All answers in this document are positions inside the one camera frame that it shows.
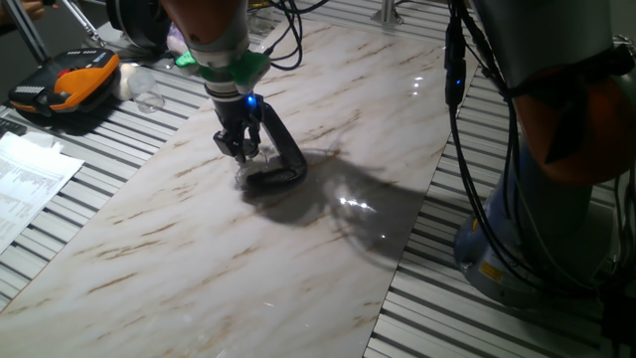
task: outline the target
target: metal post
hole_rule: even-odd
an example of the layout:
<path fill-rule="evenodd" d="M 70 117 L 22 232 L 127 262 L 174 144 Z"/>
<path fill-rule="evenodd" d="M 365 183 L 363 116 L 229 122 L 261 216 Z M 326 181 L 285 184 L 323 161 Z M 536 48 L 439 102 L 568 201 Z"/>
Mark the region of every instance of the metal post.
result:
<path fill-rule="evenodd" d="M 49 52 L 47 51 L 40 34 L 33 21 L 27 15 L 27 12 L 22 7 L 22 3 L 19 0 L 1 0 L 2 5 L 7 10 L 14 24 L 18 27 L 22 39 L 27 44 L 29 50 L 33 54 L 38 64 L 41 66 L 51 59 Z"/>
<path fill-rule="evenodd" d="M 396 0 L 383 0 L 382 9 L 372 16 L 371 20 L 392 25 L 401 25 L 404 22 L 396 11 Z"/>

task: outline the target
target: black curved object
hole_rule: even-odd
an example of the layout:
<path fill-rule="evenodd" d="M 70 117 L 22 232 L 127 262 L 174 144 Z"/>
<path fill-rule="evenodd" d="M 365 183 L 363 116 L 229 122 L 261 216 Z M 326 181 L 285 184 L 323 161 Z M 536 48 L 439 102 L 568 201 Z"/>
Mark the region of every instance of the black curved object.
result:
<path fill-rule="evenodd" d="M 106 0 L 108 20 L 139 48 L 156 51 L 166 44 L 170 17 L 159 0 Z"/>

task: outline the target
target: yellow label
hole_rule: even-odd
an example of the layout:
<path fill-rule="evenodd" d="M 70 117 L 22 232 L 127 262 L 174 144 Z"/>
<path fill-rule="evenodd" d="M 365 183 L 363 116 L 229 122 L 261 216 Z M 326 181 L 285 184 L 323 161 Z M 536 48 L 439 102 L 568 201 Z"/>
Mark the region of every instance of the yellow label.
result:
<path fill-rule="evenodd" d="M 494 266 L 490 265 L 488 262 L 482 262 L 481 266 L 479 267 L 479 271 L 484 273 L 488 277 L 492 278 L 496 282 L 499 282 L 501 280 L 501 276 L 504 274 L 503 271 L 501 271 L 498 268 L 495 268 Z"/>

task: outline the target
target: brown vein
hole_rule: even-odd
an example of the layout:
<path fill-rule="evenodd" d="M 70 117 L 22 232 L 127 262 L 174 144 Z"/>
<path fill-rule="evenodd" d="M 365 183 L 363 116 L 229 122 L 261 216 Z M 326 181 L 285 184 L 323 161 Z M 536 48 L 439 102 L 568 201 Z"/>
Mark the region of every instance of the brown vein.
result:
<path fill-rule="evenodd" d="M 108 287 L 108 286 L 110 286 L 110 285 L 114 285 L 114 284 L 116 284 L 116 283 L 120 283 L 120 282 L 122 282 L 122 281 L 124 281 L 124 280 L 127 280 L 127 279 L 129 279 L 129 278 L 131 278 L 131 277 L 135 276 L 136 274 L 137 274 L 137 273 L 131 273 L 131 274 L 129 274 L 128 276 L 124 276 L 124 277 L 120 277 L 120 278 L 118 278 L 118 279 L 114 279 L 114 280 L 112 280 L 112 281 L 111 281 L 111 282 L 109 282 L 109 283 L 105 283 L 105 284 L 103 284 L 103 285 L 100 285 L 100 286 L 97 286 L 97 287 L 95 287 L 95 288 L 92 288 L 92 289 L 91 289 L 89 292 L 87 292 L 86 294 L 91 294 L 91 293 L 93 293 L 93 292 L 95 292 L 95 291 L 97 291 L 97 290 L 100 290 L 100 289 L 102 289 L 102 288 L 106 288 L 106 287 Z"/>

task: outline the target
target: cable connector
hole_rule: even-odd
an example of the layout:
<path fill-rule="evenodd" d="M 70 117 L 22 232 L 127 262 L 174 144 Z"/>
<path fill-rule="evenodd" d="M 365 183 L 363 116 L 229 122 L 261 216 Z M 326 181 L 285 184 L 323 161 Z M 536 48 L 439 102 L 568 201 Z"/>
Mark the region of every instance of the cable connector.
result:
<path fill-rule="evenodd" d="M 461 30 L 461 19 L 452 16 L 446 29 L 446 104 L 457 107 L 464 97 L 466 86 L 466 42 Z"/>

